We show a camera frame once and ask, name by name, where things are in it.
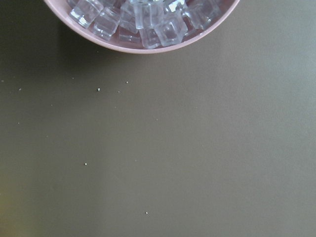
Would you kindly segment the clear ice cube front right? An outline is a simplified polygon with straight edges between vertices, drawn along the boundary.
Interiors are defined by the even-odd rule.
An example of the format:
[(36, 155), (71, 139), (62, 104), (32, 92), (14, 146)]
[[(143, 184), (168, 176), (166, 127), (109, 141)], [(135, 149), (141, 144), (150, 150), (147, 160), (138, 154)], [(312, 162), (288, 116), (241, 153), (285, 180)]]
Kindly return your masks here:
[(180, 44), (188, 31), (188, 27), (179, 11), (164, 15), (161, 22), (154, 26), (163, 47)]

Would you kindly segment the clear ice cube front left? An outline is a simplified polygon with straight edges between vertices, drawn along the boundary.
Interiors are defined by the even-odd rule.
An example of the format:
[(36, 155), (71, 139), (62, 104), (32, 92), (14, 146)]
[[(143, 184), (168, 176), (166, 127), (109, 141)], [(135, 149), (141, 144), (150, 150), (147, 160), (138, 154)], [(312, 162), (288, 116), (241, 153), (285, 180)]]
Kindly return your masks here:
[(116, 32), (120, 22), (120, 14), (116, 9), (105, 7), (95, 18), (92, 33), (109, 41)]

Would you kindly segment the pink bowl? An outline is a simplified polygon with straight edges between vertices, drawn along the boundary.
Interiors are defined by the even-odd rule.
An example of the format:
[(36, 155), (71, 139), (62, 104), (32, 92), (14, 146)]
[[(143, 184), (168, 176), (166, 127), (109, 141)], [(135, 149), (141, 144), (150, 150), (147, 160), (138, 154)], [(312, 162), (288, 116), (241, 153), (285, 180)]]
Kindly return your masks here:
[(101, 47), (111, 49), (118, 52), (131, 53), (131, 54), (155, 54), (155, 53), (163, 53), (169, 52), (173, 50), (177, 50), (188, 46), (206, 35), (210, 34), (214, 31), (222, 22), (224, 22), (227, 17), (234, 11), (236, 6), (239, 4), (239, 0), (224, 0), (223, 1), (223, 13), (219, 16), (214, 23), (212, 23), (206, 30), (200, 30), (194, 33), (192, 36), (185, 39), (182, 43), (175, 46), (162, 47), (159, 46), (155, 49), (145, 49), (142, 47), (141, 43), (131, 43), (126, 41), (120, 41), (119, 35), (117, 33), (114, 34), (112, 39), (106, 41), (96, 35), (94, 35), (90, 30), (92, 27), (84, 29), (82, 26), (79, 26), (71, 17), (69, 13), (71, 11), (71, 7), (65, 0), (44, 0), (43, 1), (49, 9), (53, 12), (53, 14), (59, 18), (59, 20), (69, 27), (73, 32), (77, 35), (85, 38), (86, 40), (99, 45)]

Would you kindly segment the clear ice cube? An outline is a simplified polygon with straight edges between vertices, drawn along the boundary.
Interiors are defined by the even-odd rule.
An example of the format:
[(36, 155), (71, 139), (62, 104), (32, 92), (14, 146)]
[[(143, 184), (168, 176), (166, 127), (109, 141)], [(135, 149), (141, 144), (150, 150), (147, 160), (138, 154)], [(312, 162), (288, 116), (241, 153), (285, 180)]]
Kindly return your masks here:
[(188, 31), (188, 27), (179, 11), (164, 15), (161, 22), (154, 26), (163, 47), (180, 44)]
[(95, 18), (92, 33), (109, 41), (116, 32), (120, 22), (120, 14), (116, 9), (105, 7)]
[(80, 26), (87, 29), (103, 8), (104, 5), (99, 0), (79, 0), (70, 11), (70, 17)]

